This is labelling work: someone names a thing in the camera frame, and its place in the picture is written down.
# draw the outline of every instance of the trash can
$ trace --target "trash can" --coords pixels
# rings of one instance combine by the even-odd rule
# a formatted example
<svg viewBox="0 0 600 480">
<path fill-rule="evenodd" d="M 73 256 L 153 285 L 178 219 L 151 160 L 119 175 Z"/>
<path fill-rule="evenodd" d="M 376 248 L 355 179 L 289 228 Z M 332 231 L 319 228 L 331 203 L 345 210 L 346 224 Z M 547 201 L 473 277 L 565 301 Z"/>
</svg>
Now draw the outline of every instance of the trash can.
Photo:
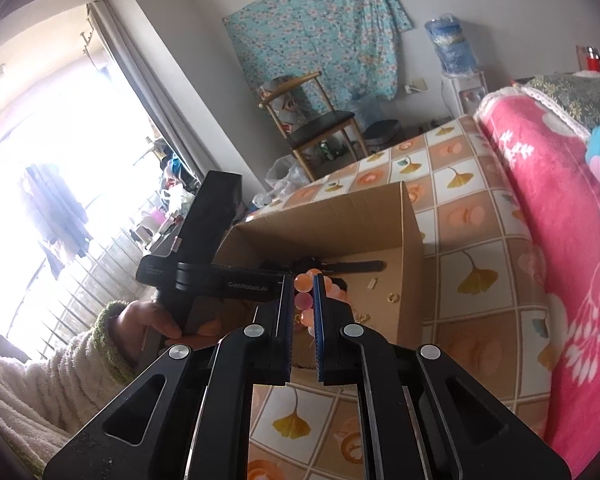
<svg viewBox="0 0 600 480">
<path fill-rule="evenodd" d="M 394 139 L 401 129 L 400 121 L 396 119 L 375 122 L 363 134 L 366 146 L 372 153 L 381 152 L 394 145 Z"/>
</svg>

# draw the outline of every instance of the plastic bag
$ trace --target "plastic bag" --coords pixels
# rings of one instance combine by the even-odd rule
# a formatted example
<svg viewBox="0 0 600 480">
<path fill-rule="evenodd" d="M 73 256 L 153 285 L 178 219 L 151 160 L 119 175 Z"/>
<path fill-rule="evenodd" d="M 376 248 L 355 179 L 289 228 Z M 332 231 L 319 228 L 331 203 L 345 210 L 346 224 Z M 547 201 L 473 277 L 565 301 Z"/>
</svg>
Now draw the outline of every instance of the plastic bag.
<svg viewBox="0 0 600 480">
<path fill-rule="evenodd" d="M 474 54 L 458 18 L 452 14 L 443 14 L 425 23 L 424 28 L 440 58 L 443 72 L 461 75 L 471 73 L 476 68 Z"/>
<path fill-rule="evenodd" d="M 258 209 L 311 184 L 306 171 L 293 155 L 279 158 L 267 171 L 264 180 L 272 189 L 268 193 L 258 193 L 253 197 L 253 203 Z"/>
<path fill-rule="evenodd" d="M 169 189 L 169 209 L 168 214 L 181 214 L 186 216 L 191 209 L 191 204 L 195 195 L 184 189 L 182 184 L 176 184 Z"/>
<path fill-rule="evenodd" d="M 355 113 L 358 127 L 363 131 L 373 123 L 385 118 L 380 110 L 378 98 L 371 94 L 365 95 L 357 101 L 351 101 L 344 109 Z"/>
</svg>

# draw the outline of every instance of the curtain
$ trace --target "curtain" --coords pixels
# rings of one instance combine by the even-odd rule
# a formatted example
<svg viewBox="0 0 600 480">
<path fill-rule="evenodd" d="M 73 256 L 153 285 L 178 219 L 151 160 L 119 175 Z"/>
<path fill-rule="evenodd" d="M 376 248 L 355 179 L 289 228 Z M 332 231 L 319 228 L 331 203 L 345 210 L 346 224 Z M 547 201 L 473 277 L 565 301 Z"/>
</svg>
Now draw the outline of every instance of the curtain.
<svg viewBox="0 0 600 480">
<path fill-rule="evenodd" d="M 398 0 L 257 0 L 223 22 L 253 91 L 321 70 L 340 109 L 395 97 L 400 33 L 413 28 Z M 312 110 L 326 111 L 311 88 L 302 87 Z"/>
<path fill-rule="evenodd" d="M 117 62 L 144 109 L 190 173 L 202 181 L 207 171 L 219 170 L 196 133 L 175 107 L 107 0 L 87 5 L 91 25 Z"/>
</svg>

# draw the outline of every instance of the silver screw head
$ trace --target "silver screw head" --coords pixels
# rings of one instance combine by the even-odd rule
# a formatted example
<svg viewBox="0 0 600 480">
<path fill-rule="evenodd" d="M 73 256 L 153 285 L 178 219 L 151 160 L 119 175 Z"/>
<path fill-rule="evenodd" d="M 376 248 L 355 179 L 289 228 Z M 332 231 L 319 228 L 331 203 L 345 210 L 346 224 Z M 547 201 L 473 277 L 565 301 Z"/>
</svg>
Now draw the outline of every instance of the silver screw head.
<svg viewBox="0 0 600 480">
<path fill-rule="evenodd" d="M 264 327 L 258 324 L 244 327 L 244 335 L 247 337 L 260 337 L 262 334 L 264 334 Z"/>
<path fill-rule="evenodd" d="M 191 350 L 187 345 L 173 345 L 169 348 L 169 357 L 171 359 L 184 359 Z"/>
<path fill-rule="evenodd" d="M 424 345 L 420 349 L 420 355 L 425 359 L 431 359 L 433 361 L 440 357 L 440 348 L 435 345 Z"/>
<path fill-rule="evenodd" d="M 365 329 L 358 324 L 351 323 L 344 327 L 344 333 L 349 337 L 360 337 L 365 333 Z"/>
</svg>

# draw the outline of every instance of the hand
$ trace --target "hand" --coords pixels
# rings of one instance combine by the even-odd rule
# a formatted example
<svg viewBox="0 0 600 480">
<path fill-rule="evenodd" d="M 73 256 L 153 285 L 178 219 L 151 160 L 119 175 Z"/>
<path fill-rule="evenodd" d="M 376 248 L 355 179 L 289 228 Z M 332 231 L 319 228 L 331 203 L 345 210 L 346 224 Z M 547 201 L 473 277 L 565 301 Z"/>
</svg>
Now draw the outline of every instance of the hand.
<svg viewBox="0 0 600 480">
<path fill-rule="evenodd" d="M 182 330 L 171 314 L 160 304 L 155 301 L 133 301 L 117 318 L 111 320 L 109 326 L 110 336 L 118 347 L 118 351 L 132 366 L 135 366 L 142 353 L 144 338 L 149 327 L 165 336 L 169 346 L 181 343 L 189 345 L 193 349 L 205 348 L 215 345 L 219 339 L 217 335 L 183 336 Z"/>
</svg>

